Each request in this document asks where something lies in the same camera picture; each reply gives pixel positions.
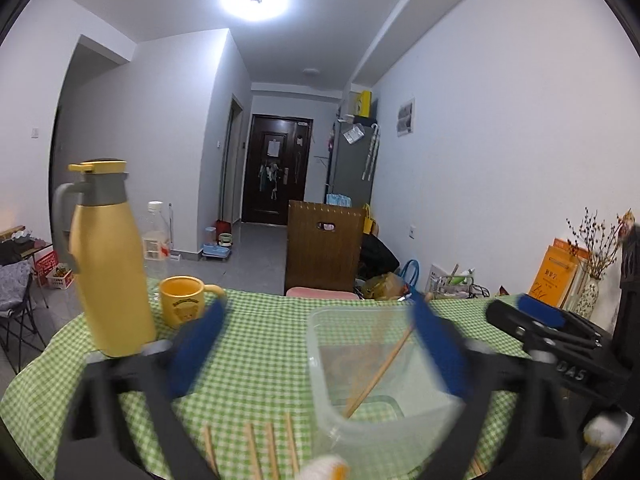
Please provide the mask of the white gloved hand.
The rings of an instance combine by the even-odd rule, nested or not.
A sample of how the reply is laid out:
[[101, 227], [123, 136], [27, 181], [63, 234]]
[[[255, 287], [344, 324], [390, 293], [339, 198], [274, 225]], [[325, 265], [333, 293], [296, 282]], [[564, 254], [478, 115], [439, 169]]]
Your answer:
[[626, 412], [602, 413], [588, 422], [582, 434], [585, 442], [595, 448], [616, 448], [633, 421]]

